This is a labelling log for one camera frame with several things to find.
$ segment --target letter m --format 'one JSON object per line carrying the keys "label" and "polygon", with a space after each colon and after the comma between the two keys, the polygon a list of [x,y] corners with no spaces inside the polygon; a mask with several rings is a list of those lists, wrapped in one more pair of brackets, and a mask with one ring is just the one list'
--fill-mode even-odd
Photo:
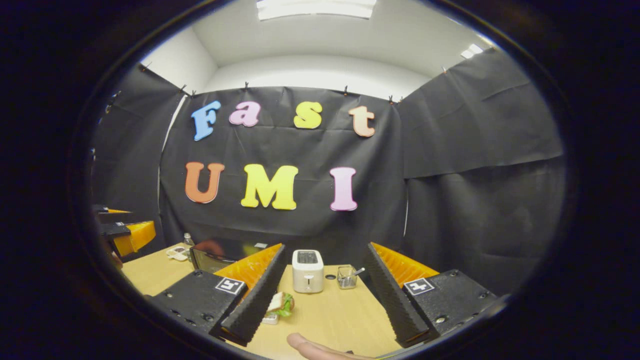
{"label": "letter m", "polygon": [[276,174],[269,180],[264,167],[259,164],[249,164],[244,167],[246,172],[246,192],[240,202],[242,206],[256,208],[258,193],[260,202],[265,208],[269,206],[271,199],[276,195],[272,206],[280,210],[293,210],[296,203],[293,201],[293,179],[298,173],[298,168],[289,165],[281,166]]}

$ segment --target yellow letter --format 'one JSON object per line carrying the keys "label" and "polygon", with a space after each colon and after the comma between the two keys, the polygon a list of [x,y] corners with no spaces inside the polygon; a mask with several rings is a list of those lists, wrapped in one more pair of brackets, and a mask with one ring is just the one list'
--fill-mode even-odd
{"label": "yellow letter", "polygon": [[298,116],[293,118],[293,123],[296,127],[303,129],[315,129],[322,122],[322,117],[319,114],[321,112],[322,105],[319,102],[303,101],[296,107]]}
{"label": "yellow letter", "polygon": [[249,164],[244,167],[244,171],[246,172],[246,192],[244,199],[240,201],[242,206],[257,207],[258,200],[255,198],[257,192],[260,202],[265,208],[269,206],[273,194],[276,195],[276,199],[272,203],[274,209],[293,210],[296,208],[296,203],[293,201],[293,178],[298,173],[297,167],[281,166],[271,180],[260,164]]}

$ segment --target hand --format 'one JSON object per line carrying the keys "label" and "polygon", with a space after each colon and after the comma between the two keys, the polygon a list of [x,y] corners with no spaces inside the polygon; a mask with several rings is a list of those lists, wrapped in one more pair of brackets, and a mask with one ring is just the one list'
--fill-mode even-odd
{"label": "hand", "polygon": [[297,332],[289,334],[289,336],[287,336],[287,342],[292,348],[296,349],[300,355],[309,360],[374,360],[373,357],[358,356],[330,349],[324,345],[305,339],[304,336]]}

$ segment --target toaster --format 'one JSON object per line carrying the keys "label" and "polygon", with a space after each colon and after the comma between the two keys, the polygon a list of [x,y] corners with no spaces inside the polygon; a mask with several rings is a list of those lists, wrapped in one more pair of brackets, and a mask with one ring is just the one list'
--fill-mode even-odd
{"label": "toaster", "polygon": [[324,264],[317,250],[295,250],[291,260],[293,290],[298,293],[319,293],[324,288]]}

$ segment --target dark cloth wall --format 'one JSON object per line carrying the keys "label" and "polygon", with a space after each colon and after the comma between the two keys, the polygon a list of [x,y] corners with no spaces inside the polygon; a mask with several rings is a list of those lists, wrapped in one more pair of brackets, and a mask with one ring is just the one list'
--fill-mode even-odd
{"label": "dark cloth wall", "polygon": [[[194,140],[191,114],[219,101],[213,133]],[[236,105],[255,101],[262,107],[253,127],[235,125],[229,116]],[[312,101],[322,105],[316,129],[294,125],[296,107]],[[366,106],[375,114],[372,137],[357,135],[350,109]],[[267,244],[283,242],[293,249],[317,249],[327,264],[361,265],[365,244],[375,241],[397,247],[403,234],[406,189],[402,175],[401,122],[388,101],[313,88],[265,87],[223,90],[196,95],[179,111],[169,133],[161,162],[161,213],[167,236],[191,233],[205,239]],[[198,161],[205,168],[198,188],[209,185],[210,163],[225,166],[216,198],[196,203],[185,194],[185,164]],[[283,165],[299,172],[294,182],[294,210],[246,208],[244,166],[261,164],[269,178]],[[332,211],[334,167],[352,167],[354,211]]]}
{"label": "dark cloth wall", "polygon": [[[243,249],[284,242],[289,251],[320,250],[328,264],[360,266],[365,244],[375,241],[438,271],[458,268],[504,294],[542,257],[563,205],[566,166],[551,112],[518,66],[492,49],[395,105],[287,87],[187,97],[162,154],[179,89],[139,69],[120,88],[95,137],[93,195],[96,203],[156,221],[156,239],[136,256],[177,243],[189,232],[196,242],[219,240],[223,252],[237,244]],[[216,100],[221,108],[212,134],[195,141],[191,114]],[[229,121],[245,101],[261,105],[253,127]],[[303,101],[322,104],[318,128],[295,127]],[[375,114],[370,138],[354,132],[348,111],[357,106]],[[209,185],[206,166],[225,166],[210,203],[186,196],[185,165],[191,161],[205,166],[200,191]],[[298,168],[296,209],[240,204],[244,166],[253,163],[263,165],[269,178],[283,165]],[[357,171],[354,211],[330,209],[334,167]]]}
{"label": "dark cloth wall", "polygon": [[157,174],[164,138],[183,95],[167,80],[139,67],[116,90],[120,95],[103,114],[93,138],[92,195],[95,204],[155,222],[156,237],[125,258],[130,260],[175,243],[165,240],[160,224]]}
{"label": "dark cloth wall", "polygon": [[403,252],[457,268],[497,294],[514,291],[556,229],[566,167],[544,99],[490,49],[398,105],[408,218]]}

